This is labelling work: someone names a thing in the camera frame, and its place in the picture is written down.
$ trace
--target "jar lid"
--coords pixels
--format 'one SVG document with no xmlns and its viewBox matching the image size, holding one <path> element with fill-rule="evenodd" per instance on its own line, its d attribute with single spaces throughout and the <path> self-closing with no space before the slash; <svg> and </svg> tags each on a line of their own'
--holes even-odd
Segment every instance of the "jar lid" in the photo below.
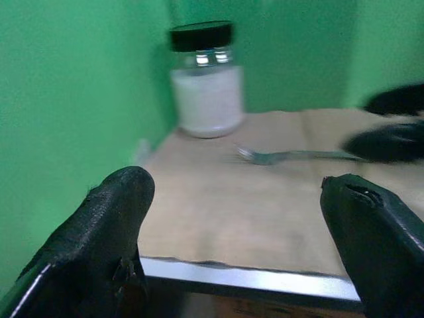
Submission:
<svg viewBox="0 0 424 318">
<path fill-rule="evenodd" d="M 233 39 L 231 21 L 209 21 L 182 25 L 170 31 L 172 50 L 193 52 L 227 46 Z"/>
</svg>

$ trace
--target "green backdrop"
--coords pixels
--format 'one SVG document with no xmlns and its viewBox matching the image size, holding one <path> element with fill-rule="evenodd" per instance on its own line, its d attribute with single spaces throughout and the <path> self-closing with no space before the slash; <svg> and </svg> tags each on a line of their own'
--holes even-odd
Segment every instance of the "green backdrop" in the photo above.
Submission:
<svg viewBox="0 0 424 318">
<path fill-rule="evenodd" d="M 422 0 L 0 2 L 0 297 L 91 186 L 173 129 L 166 31 L 213 19 L 236 22 L 250 112 L 423 80 Z"/>
</svg>

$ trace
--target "glass jar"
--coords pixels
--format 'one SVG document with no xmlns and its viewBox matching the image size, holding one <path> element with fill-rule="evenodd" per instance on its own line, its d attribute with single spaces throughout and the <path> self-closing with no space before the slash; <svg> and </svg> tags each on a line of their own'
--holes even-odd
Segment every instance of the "glass jar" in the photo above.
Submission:
<svg viewBox="0 0 424 318">
<path fill-rule="evenodd" d="M 244 119 L 242 68 L 234 63 L 233 24 L 214 21 L 171 30 L 172 85 L 180 127 L 199 138 L 233 132 Z"/>
</svg>

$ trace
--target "cardboard surface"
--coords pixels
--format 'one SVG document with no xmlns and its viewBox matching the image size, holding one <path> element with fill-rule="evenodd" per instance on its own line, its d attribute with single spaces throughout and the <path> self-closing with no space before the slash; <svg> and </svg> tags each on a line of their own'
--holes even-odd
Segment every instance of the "cardboard surface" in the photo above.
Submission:
<svg viewBox="0 0 424 318">
<path fill-rule="evenodd" d="M 323 176 L 351 172 L 387 180 L 384 186 L 400 173 L 385 177 L 375 165 L 336 160 L 255 166 L 235 156 L 234 143 L 263 152 L 335 150 L 349 134 L 394 120 L 356 109 L 270 112 L 248 115 L 223 138 L 175 132 L 146 166 L 156 195 L 140 232 L 141 254 L 346 275 L 319 206 Z M 418 191 L 410 201 L 419 204 L 421 197 Z"/>
</svg>

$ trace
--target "fork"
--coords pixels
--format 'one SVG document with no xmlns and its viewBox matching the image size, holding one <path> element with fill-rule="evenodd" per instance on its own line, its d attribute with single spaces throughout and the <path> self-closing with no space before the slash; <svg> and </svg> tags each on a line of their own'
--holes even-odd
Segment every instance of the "fork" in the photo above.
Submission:
<svg viewBox="0 0 424 318">
<path fill-rule="evenodd" d="M 337 151 L 314 151 L 314 150 L 292 150 L 284 152 L 273 152 L 269 154 L 256 152 L 248 148 L 243 148 L 236 145 L 238 155 L 245 159 L 251 164 L 259 164 L 263 166 L 269 166 L 276 164 L 280 161 L 289 159 L 338 159 L 338 160 L 350 160 L 350 161 L 365 161 L 364 159 L 349 154 L 342 150 Z"/>
</svg>

